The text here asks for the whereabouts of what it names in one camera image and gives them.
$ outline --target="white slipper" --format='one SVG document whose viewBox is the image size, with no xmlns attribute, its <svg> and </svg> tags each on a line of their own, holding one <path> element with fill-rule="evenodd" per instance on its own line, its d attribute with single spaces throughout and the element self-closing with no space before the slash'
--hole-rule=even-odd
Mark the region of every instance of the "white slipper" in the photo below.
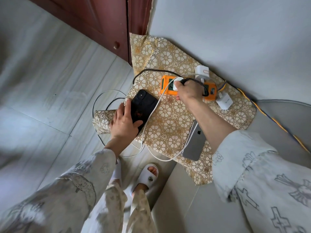
<svg viewBox="0 0 311 233">
<path fill-rule="evenodd" d="M 112 177 L 110 180 L 114 180 L 114 179 L 119 179 L 120 180 L 120 185 L 122 185 L 122 179 L 121 179 L 121 161 L 119 158 L 117 158 L 117 164 L 116 164 L 116 168 L 112 174 Z"/>
<path fill-rule="evenodd" d="M 156 168 L 156 173 L 157 173 L 157 176 L 155 176 L 152 172 L 150 172 L 148 170 L 149 167 L 154 167 Z M 150 163 L 150 164 L 147 164 L 144 169 L 142 170 L 142 172 L 140 173 L 135 185 L 133 185 L 133 189 L 132 189 L 132 193 L 134 192 L 134 189 L 136 188 L 136 186 L 139 184 L 139 183 L 142 183 L 142 184 L 145 184 L 147 187 L 148 187 L 148 190 L 150 190 L 150 188 L 153 186 L 153 184 L 156 182 L 156 180 L 158 179 L 158 176 L 159 176 L 159 169 L 158 167 L 153 164 L 153 163 Z"/>
</svg>

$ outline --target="floral tablecloth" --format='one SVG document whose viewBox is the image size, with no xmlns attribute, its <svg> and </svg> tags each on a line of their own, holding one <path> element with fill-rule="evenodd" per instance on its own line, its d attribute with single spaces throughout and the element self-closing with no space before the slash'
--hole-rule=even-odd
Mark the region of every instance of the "floral tablecloth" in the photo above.
<svg viewBox="0 0 311 233">
<path fill-rule="evenodd" d="M 149 68 L 189 74 L 194 73 L 195 67 L 200 64 L 164 38 L 131 34 L 130 44 L 135 75 Z M 143 72 L 136 78 L 127 96 L 134 98 L 140 89 L 144 89 L 159 98 L 161 78 L 164 74 L 167 73 Z M 224 82 L 211 71 L 210 78 L 218 87 Z M 227 85 L 223 91 L 230 94 L 234 102 L 229 110 L 221 110 L 215 101 L 207 101 L 207 103 L 215 113 L 237 129 L 246 129 L 252 122 L 256 109 L 234 87 Z M 109 122 L 114 112 L 112 110 L 95 112 L 93 124 L 99 134 L 110 132 Z M 147 124 L 144 144 L 171 158 L 184 147 L 194 119 L 181 101 L 177 101 L 174 96 L 164 95 Z M 141 134 L 136 137 L 136 140 L 142 142 Z M 203 185 L 213 180 L 212 155 L 211 147 L 206 141 L 198 161 L 186 159 L 181 155 L 178 155 L 175 160 L 185 167 L 196 185 Z"/>
</svg>

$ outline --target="tile floor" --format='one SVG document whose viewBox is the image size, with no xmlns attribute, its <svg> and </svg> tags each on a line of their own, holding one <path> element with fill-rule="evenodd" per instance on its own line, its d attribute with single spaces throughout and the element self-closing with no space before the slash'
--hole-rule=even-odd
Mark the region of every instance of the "tile floor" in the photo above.
<svg viewBox="0 0 311 233">
<path fill-rule="evenodd" d="M 28 0 L 0 0 L 0 73 L 1 212 L 103 148 L 93 102 L 110 89 L 127 93 L 134 75 L 127 62 Z M 119 96 L 106 93 L 95 109 Z M 129 146 L 122 155 L 136 153 Z M 151 162 L 160 169 L 153 206 L 175 162 L 159 162 L 147 148 L 121 159 L 126 216 L 131 185 Z"/>
</svg>

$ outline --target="black smartphone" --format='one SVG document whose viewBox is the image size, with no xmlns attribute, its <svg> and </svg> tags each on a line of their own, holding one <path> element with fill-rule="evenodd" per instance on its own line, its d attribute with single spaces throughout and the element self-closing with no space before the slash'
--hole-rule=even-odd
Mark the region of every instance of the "black smartphone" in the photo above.
<svg viewBox="0 0 311 233">
<path fill-rule="evenodd" d="M 131 102 L 131 117 L 133 123 L 138 120 L 143 121 L 143 124 L 138 127 L 138 133 L 140 133 L 143 126 L 146 124 L 148 117 L 156 107 L 157 102 L 157 98 L 143 89 L 139 90 L 133 98 Z"/>
</svg>

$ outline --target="wooden door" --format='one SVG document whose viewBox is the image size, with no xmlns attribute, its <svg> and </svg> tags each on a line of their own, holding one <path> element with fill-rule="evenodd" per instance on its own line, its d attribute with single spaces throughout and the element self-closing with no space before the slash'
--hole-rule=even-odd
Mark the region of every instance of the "wooden door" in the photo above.
<svg viewBox="0 0 311 233">
<path fill-rule="evenodd" d="M 30 0 L 130 62 L 127 0 Z"/>
</svg>

